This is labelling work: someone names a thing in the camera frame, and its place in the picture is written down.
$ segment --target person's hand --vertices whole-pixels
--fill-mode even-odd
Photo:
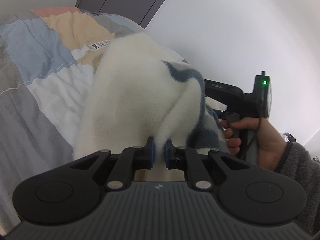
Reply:
[[[241,139],[232,138],[233,131],[229,128],[226,120],[221,121],[221,125],[226,128],[224,131],[225,138],[228,139],[228,147],[232,155],[237,155],[240,151]],[[258,118],[245,117],[238,122],[233,122],[231,126],[236,129],[253,129],[256,130],[259,125]],[[268,170],[274,170],[284,152],[286,142],[277,132],[277,130],[262,118],[258,131],[259,157],[258,165]]]

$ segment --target bed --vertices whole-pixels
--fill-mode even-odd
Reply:
[[[0,225],[20,220],[23,180],[73,159],[93,76],[112,39],[144,29],[118,15],[52,7],[0,16]]]

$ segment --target ribbed gray surface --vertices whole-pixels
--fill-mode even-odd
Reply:
[[[309,240],[295,223],[256,227],[226,214],[215,199],[186,182],[133,182],[106,195],[86,218],[41,227],[22,222],[7,240]]]

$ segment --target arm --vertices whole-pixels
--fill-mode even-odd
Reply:
[[[306,206],[298,222],[310,233],[320,230],[320,166],[298,143],[287,143],[274,170],[297,181],[307,194]]]

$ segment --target sleeve cuff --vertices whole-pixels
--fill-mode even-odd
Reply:
[[[274,172],[280,173],[280,171],[281,171],[281,169],[282,169],[285,161],[286,161],[287,158],[288,158],[288,155],[289,155],[291,149],[292,149],[292,143],[291,143],[291,142],[287,142],[287,146],[285,147],[284,152],[283,152],[283,154],[282,154],[282,157],[281,157],[278,165],[276,166]]]

